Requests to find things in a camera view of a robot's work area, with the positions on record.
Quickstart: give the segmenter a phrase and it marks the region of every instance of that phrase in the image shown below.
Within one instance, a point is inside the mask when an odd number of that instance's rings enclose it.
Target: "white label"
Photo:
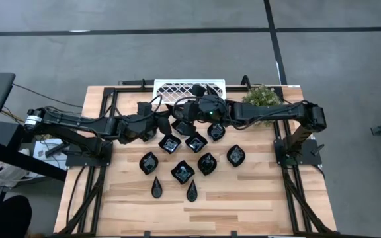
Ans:
[[[28,116],[26,120],[35,120],[41,122],[42,118],[40,118],[39,116]]]
[[[30,125],[36,125],[36,121],[35,120],[26,120],[26,122],[24,122],[25,124],[30,124]]]

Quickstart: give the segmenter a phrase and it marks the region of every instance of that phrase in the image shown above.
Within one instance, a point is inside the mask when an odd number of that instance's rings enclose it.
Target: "wooden table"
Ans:
[[[83,116],[98,117],[103,88],[88,88]],[[299,86],[283,86],[282,89],[285,99],[290,102],[303,99]],[[245,94],[227,93],[227,97],[241,100]],[[151,98],[152,93],[119,93],[117,107],[122,114],[135,114],[136,103],[150,101]],[[279,124],[284,136],[283,124]],[[297,122],[290,121],[292,131],[297,126]],[[230,235],[233,230],[239,235],[292,234],[282,171],[276,164],[273,150],[273,127],[252,126],[245,131],[229,127],[224,138],[216,143],[206,133],[209,124],[196,123],[196,127],[209,141],[197,154],[186,146],[185,138],[177,132],[173,133],[182,139],[182,144],[172,155],[158,146],[163,137],[159,132],[156,138],[147,143],[141,140],[128,145],[114,143],[112,163],[105,177],[97,235],[143,235],[144,231],[151,231],[152,235]],[[227,150],[235,144],[246,152],[246,160],[237,168],[233,168],[226,159]],[[145,175],[138,163],[150,151],[158,157],[160,163],[152,174]],[[196,163],[208,152],[217,159],[218,166],[205,177]],[[180,185],[170,173],[183,159],[196,172],[192,177],[198,187],[198,200],[195,202],[186,199],[191,180]],[[67,205],[79,170],[80,168],[72,168],[68,171],[55,232],[65,227]],[[326,226],[335,229],[323,176],[309,165],[300,166],[300,171],[308,204]],[[79,179],[71,206],[71,217],[82,203],[86,175],[87,169]],[[155,176],[163,187],[160,199],[151,195]],[[297,201],[295,205],[300,230],[304,230]],[[90,228],[91,214],[92,212],[87,213],[85,231]]]

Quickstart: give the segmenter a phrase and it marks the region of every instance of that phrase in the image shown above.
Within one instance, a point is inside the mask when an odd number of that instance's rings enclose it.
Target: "person's leg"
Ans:
[[[13,196],[0,204],[0,237],[24,238],[32,219],[25,196]]]

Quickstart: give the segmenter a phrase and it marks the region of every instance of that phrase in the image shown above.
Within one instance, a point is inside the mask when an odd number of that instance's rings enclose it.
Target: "white wire rack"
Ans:
[[[157,95],[163,95],[162,104],[174,104],[183,97],[193,96],[191,89],[195,84],[205,88],[210,86],[220,97],[226,99],[226,82],[224,79],[156,79],[153,84],[153,98]]]

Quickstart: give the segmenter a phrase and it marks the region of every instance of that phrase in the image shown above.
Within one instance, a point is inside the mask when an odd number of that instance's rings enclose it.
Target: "green plant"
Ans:
[[[251,103],[255,106],[274,106],[282,104],[273,88],[269,89],[264,85],[260,85],[256,89],[251,89],[248,95],[242,98],[243,102]],[[264,125],[270,126],[273,121],[264,121]]]

